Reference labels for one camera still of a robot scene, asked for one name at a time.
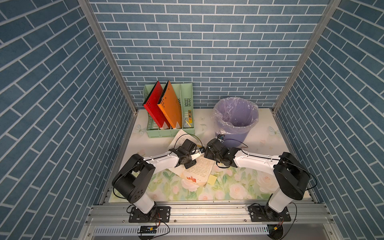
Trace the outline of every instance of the white table surface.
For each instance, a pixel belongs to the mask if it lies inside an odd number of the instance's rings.
[[[212,109],[194,109],[195,135],[203,144],[215,138],[211,113]],[[147,111],[139,110],[120,168],[133,154],[149,157],[168,150],[173,137],[149,138],[146,134],[147,123]],[[258,154],[280,155],[289,151],[270,109],[267,108],[259,109],[259,122],[249,132],[244,143],[249,146],[247,151]],[[211,174],[218,177],[215,185],[207,184],[196,188],[196,185],[191,185],[165,170],[152,177],[146,192],[156,201],[267,199],[278,187],[274,176],[252,169],[220,169],[215,165]],[[109,200],[124,201],[126,202],[114,195]]]

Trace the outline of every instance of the blue brick wallpaper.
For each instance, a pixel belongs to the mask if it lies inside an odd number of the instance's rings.
[[[384,234],[383,13],[382,0],[342,0],[277,114],[351,240]]]
[[[91,0],[133,100],[193,82],[194,107],[240,96],[270,108],[328,0]]]
[[[77,0],[0,0],[0,239],[73,239],[130,107]]]

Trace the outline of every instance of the trash can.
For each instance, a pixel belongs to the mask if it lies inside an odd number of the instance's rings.
[[[212,120],[216,134],[224,135],[223,144],[238,147],[259,121],[259,109],[255,103],[243,98],[224,98],[215,105]]]

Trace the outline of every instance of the yellow sticky note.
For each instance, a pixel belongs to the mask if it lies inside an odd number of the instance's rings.
[[[208,177],[208,181],[207,181],[207,183],[210,184],[210,185],[214,185],[215,182],[216,182],[216,179],[217,179],[216,176],[210,174],[209,177]]]

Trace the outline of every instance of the ventilated panel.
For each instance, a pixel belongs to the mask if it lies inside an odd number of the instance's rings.
[[[269,234],[267,225],[177,225],[169,226],[168,235],[266,235]],[[140,226],[105,226],[96,227],[94,236],[137,236]],[[168,232],[165,225],[157,229],[158,234]]]

